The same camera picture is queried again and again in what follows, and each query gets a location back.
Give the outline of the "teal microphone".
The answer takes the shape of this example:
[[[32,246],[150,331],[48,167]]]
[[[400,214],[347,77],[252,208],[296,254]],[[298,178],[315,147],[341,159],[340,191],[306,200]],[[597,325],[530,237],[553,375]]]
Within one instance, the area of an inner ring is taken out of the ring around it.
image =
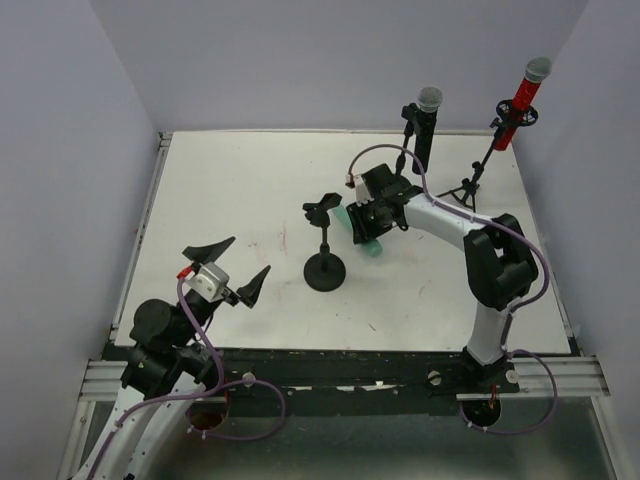
[[[342,204],[340,204],[337,207],[333,208],[331,212],[333,213],[336,220],[349,233],[350,237],[353,237],[353,225],[346,208]],[[364,243],[356,244],[356,247],[358,247],[362,253],[371,258],[376,258],[383,253],[383,247],[377,239],[368,240]]]

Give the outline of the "black tripod shock-mount stand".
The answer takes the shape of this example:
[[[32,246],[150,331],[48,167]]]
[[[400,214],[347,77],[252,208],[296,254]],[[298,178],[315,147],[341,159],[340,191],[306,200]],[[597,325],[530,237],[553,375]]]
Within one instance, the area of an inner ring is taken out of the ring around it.
[[[529,127],[538,120],[537,110],[528,105],[524,110],[517,109],[512,100],[501,100],[496,105],[496,117],[490,127],[495,129],[489,149],[481,161],[472,163],[473,175],[464,178],[459,187],[438,195],[438,198],[451,196],[462,207],[476,211],[476,194],[480,188],[480,179],[485,171],[489,158],[494,152],[504,151],[510,144],[516,130]]]

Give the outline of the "red rhinestone microphone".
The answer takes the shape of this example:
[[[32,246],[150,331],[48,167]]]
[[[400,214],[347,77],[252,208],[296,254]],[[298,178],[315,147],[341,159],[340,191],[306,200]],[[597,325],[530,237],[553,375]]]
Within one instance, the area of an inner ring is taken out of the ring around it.
[[[496,151],[504,151],[508,147],[518,128],[531,126],[537,122],[538,112],[532,106],[532,102],[542,82],[551,74],[551,71],[550,58],[541,56],[530,60],[513,98],[498,103],[497,117],[491,124],[496,128],[493,141],[493,148]]]

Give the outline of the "black microphone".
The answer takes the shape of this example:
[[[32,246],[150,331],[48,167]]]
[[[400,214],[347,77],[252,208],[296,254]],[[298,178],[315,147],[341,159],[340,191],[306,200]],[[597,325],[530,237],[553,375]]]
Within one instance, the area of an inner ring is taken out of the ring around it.
[[[442,101],[442,91],[433,85],[424,87],[418,95],[414,114],[414,153],[424,172],[428,170],[437,114]]]

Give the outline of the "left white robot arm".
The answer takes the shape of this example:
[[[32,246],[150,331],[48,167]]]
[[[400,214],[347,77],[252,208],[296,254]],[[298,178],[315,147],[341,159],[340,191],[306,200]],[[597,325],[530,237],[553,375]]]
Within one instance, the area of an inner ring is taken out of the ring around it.
[[[233,241],[186,248],[183,254],[191,264],[178,275],[177,304],[151,299],[136,310],[135,346],[127,355],[116,403],[76,478],[141,478],[141,458],[160,441],[159,428],[149,425],[160,407],[169,409],[160,420],[166,427],[193,402],[231,388],[204,328],[223,303],[254,307],[269,272],[263,269],[246,286],[229,289],[215,262]]]

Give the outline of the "black round-base stand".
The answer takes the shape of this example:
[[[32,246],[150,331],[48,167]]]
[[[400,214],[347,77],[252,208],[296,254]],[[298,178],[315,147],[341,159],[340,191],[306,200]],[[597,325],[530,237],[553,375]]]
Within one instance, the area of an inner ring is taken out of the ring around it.
[[[319,202],[307,202],[302,205],[305,218],[309,223],[321,229],[319,252],[307,259],[303,269],[304,280],[309,287],[318,292],[330,292],[339,288],[346,279],[344,262],[330,251],[328,229],[329,211],[338,207],[342,197],[335,192],[325,193]]]
[[[418,107],[415,103],[410,103],[402,108],[401,117],[406,121],[406,123],[403,132],[404,138],[402,143],[402,150],[400,151],[395,164],[396,176],[402,174],[406,165],[406,150],[408,149],[410,138],[414,135],[414,120],[417,109]]]

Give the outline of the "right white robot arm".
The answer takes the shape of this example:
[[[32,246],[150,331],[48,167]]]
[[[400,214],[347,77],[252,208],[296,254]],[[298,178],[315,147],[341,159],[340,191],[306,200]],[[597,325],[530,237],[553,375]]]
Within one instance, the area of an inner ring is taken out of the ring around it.
[[[348,171],[346,186],[356,191],[356,201],[346,207],[352,227],[353,243],[363,245],[389,232],[416,229],[444,240],[464,254],[467,283],[477,301],[471,337],[463,358],[489,368],[506,360],[506,343],[514,311],[538,278],[532,246],[518,220],[509,214],[490,218],[442,202],[433,197],[421,176],[422,187],[391,172],[381,164],[362,175]],[[321,228],[319,253],[309,257],[303,267],[307,285],[318,292],[336,290],[346,279],[346,266],[328,244],[329,210],[340,206],[342,196],[327,192],[317,202],[302,205],[306,220]],[[231,293],[228,276],[215,266],[216,260],[235,241],[186,247],[182,254],[193,265],[193,276],[186,284],[205,300],[233,299],[253,306],[270,267],[265,267],[245,287]]]

